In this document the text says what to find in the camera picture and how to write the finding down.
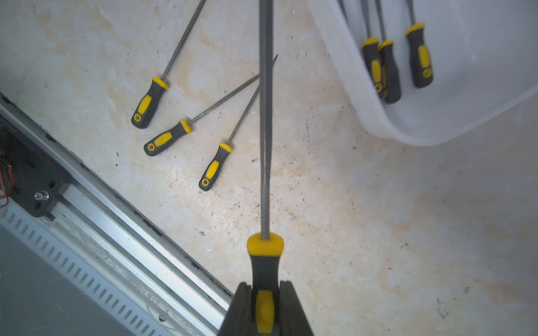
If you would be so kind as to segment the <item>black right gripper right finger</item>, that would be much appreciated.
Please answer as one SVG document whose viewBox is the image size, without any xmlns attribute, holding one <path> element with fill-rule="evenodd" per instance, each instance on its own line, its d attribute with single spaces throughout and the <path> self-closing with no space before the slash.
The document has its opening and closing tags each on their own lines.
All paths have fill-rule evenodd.
<svg viewBox="0 0 538 336">
<path fill-rule="evenodd" d="M 314 336 L 291 281 L 280 282 L 279 327 L 281 336 Z"/>
</svg>

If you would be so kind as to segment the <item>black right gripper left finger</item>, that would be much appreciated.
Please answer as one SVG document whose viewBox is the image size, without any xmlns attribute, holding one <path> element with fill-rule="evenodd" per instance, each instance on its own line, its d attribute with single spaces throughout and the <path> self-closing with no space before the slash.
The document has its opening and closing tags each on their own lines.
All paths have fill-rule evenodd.
<svg viewBox="0 0 538 336">
<path fill-rule="evenodd" d="M 246 282 L 241 282 L 217 335 L 250 336 L 252 319 L 252 287 Z"/>
</svg>

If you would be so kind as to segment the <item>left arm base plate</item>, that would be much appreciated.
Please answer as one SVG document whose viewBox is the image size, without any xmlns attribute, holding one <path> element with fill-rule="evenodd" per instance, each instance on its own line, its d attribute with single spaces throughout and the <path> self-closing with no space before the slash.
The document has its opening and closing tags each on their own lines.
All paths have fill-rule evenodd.
<svg viewBox="0 0 538 336">
<path fill-rule="evenodd" d="M 9 197 L 33 217 L 50 214 L 71 176 L 36 144 L 1 122 L 1 170 Z"/>
</svg>

